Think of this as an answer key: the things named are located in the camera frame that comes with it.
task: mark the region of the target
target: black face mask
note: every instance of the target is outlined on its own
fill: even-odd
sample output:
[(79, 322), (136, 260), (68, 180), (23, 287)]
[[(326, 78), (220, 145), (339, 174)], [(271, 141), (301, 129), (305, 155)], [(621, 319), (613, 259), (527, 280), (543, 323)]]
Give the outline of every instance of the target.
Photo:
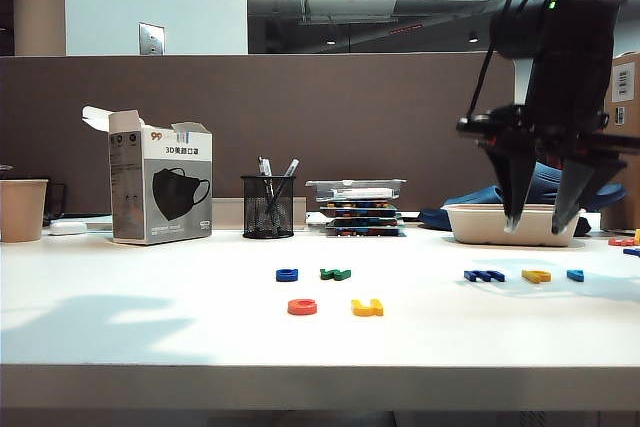
[[(182, 175), (174, 170), (182, 170)], [(207, 192), (197, 202), (193, 201), (193, 194), (202, 182), (207, 183)], [(194, 205), (199, 204), (209, 195), (211, 184), (207, 179), (200, 180), (187, 177), (184, 169), (162, 169), (153, 174), (153, 198), (165, 219), (173, 220), (189, 212)]]

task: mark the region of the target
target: barcode label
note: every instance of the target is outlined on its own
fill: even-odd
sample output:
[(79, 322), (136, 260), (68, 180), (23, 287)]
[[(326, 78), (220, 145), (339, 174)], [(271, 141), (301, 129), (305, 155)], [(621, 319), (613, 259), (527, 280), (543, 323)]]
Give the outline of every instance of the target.
[(624, 107), (616, 107), (616, 125), (624, 124)]
[(633, 100), (634, 80), (636, 76), (635, 62), (628, 64), (614, 65), (612, 69), (613, 85), (611, 94), (613, 102), (626, 102)]
[(189, 143), (189, 132), (176, 132), (176, 136), (178, 137), (178, 143)]

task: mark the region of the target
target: ceiling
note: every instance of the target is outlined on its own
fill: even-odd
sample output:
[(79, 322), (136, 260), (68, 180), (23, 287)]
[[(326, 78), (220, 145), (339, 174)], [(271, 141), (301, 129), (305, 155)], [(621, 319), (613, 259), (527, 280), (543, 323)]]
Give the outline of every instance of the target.
[[(478, 50), (497, 0), (248, 0), (250, 51)], [(469, 44), (471, 31), (479, 42)], [(336, 40), (327, 45), (327, 40)]]

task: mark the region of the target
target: wall outlet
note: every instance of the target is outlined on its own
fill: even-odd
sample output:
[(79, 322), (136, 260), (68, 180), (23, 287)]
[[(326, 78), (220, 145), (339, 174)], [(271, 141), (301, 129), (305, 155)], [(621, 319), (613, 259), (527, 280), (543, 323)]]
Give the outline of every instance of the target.
[(140, 55), (164, 54), (164, 27), (139, 23)]

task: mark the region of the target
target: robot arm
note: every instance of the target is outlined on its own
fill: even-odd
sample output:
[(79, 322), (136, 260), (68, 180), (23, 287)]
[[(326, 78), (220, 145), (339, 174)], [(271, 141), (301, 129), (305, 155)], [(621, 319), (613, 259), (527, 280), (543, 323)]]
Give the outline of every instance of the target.
[(491, 24), (504, 57), (533, 58), (524, 105), (468, 115), (458, 131), (479, 138), (503, 191), (507, 228), (522, 215), (536, 159), (563, 159), (552, 232), (562, 232), (595, 193), (626, 166), (620, 153), (640, 152), (640, 139), (597, 133), (608, 116), (613, 30), (623, 0), (522, 0)]

